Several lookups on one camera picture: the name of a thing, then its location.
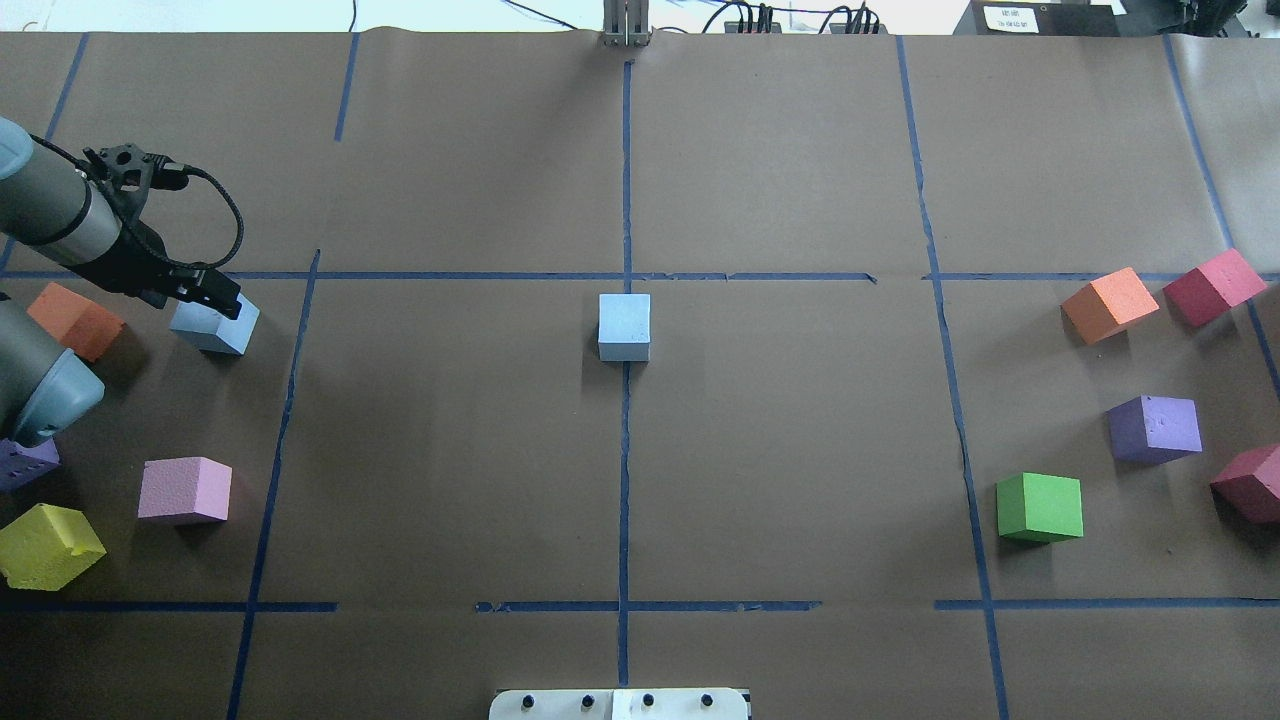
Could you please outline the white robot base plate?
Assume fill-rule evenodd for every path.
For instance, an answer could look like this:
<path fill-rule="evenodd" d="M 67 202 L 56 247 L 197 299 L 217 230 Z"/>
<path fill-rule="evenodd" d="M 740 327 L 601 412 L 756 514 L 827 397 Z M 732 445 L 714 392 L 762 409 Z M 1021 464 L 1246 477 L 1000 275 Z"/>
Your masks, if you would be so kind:
<path fill-rule="evenodd" d="M 748 691 L 730 687 L 507 689 L 489 719 L 751 719 Z"/>

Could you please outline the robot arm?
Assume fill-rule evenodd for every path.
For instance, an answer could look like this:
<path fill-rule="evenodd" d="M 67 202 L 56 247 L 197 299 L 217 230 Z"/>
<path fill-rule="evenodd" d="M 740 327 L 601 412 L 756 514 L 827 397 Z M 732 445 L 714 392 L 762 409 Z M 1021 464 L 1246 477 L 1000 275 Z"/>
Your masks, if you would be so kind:
<path fill-rule="evenodd" d="M 101 291 L 163 309 L 172 300 L 197 304 L 234 320 L 241 286 L 224 266 L 244 241 L 244 219 L 230 192 L 209 170 L 150 152 L 136 143 L 73 154 L 1 123 L 3 238 Z M 145 220 L 155 191 L 209 183 L 230 210 L 236 234 L 218 259 L 182 261 Z M 35 447 L 60 434 L 99 405 L 104 383 L 3 296 L 3 438 Z"/>

